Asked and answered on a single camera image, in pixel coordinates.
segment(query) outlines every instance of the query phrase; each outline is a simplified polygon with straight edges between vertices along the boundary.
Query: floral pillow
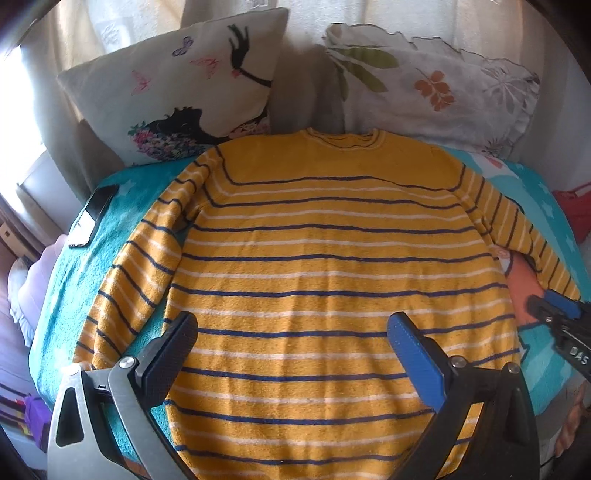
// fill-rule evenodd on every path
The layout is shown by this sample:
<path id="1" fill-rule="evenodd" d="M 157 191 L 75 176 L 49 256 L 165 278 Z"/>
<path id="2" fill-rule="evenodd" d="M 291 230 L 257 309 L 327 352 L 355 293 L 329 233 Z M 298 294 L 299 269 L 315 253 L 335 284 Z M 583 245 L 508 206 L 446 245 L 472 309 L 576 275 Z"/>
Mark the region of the floral pillow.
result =
<path id="1" fill-rule="evenodd" d="M 456 51 L 440 38 L 333 24 L 324 43 L 336 66 L 347 132 L 379 128 L 507 158 L 525 132 L 540 81 L 503 59 Z"/>
<path id="2" fill-rule="evenodd" d="M 96 135 L 127 165 L 269 133 L 267 102 L 288 11 L 169 32 L 60 73 Z"/>

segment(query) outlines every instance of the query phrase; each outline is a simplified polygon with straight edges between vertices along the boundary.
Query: blue gripper pad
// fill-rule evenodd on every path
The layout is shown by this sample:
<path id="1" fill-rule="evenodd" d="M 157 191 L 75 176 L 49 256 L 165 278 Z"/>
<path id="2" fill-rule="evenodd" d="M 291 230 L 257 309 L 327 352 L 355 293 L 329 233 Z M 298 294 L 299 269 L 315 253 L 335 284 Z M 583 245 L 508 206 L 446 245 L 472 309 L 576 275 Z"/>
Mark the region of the blue gripper pad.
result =
<path id="1" fill-rule="evenodd" d="M 581 309 L 577 305 L 577 302 L 564 297 L 554 290 L 546 290 L 544 293 L 544 300 L 552 306 L 562 310 L 569 319 L 577 320 L 581 318 Z"/>
<path id="2" fill-rule="evenodd" d="M 423 403 L 439 412 L 445 402 L 445 380 L 418 338 L 398 314 L 388 319 L 388 340 Z"/>

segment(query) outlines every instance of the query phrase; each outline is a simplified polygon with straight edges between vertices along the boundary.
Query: smartphone screen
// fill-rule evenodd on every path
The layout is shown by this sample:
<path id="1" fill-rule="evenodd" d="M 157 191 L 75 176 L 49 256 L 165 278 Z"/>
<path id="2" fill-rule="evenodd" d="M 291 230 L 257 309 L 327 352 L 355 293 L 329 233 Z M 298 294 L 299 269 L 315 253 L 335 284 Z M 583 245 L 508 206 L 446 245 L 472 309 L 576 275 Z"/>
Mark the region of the smartphone screen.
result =
<path id="1" fill-rule="evenodd" d="M 68 245 L 71 247 L 85 247 L 94 237 L 111 199 L 119 191 L 119 185 L 107 185 L 96 189 L 92 197 L 86 202 L 84 211 L 68 235 Z"/>

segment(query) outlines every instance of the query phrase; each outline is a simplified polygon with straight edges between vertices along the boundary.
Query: silhouette hand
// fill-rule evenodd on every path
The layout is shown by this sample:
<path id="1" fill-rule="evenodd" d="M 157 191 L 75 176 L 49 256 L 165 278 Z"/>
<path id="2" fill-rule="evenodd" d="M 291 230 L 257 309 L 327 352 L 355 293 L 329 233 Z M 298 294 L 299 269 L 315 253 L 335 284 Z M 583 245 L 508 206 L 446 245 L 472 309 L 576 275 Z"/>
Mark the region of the silhouette hand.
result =
<path id="1" fill-rule="evenodd" d="M 248 53 L 250 49 L 250 42 L 248 40 L 248 27 L 244 27 L 245 35 L 242 35 L 240 29 L 236 25 L 230 25 L 228 28 L 234 33 L 236 36 L 236 40 L 238 41 L 238 46 L 234 45 L 234 42 L 231 38 L 229 38 L 230 45 L 232 46 L 232 68 L 235 70 L 239 70 L 242 68 L 242 63 L 244 62 L 244 57 Z"/>

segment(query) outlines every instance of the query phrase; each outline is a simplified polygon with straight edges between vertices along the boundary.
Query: pillow with woman silhouette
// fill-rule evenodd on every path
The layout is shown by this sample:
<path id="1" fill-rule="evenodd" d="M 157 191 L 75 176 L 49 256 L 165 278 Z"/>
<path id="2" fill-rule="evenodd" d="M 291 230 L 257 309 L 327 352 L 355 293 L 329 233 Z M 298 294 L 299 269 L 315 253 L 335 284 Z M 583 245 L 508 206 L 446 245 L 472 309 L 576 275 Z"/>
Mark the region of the pillow with woman silhouette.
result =
<path id="1" fill-rule="evenodd" d="M 194 157 L 270 131 L 267 102 L 288 11 L 172 31 L 61 72 L 96 135 L 126 165 Z"/>

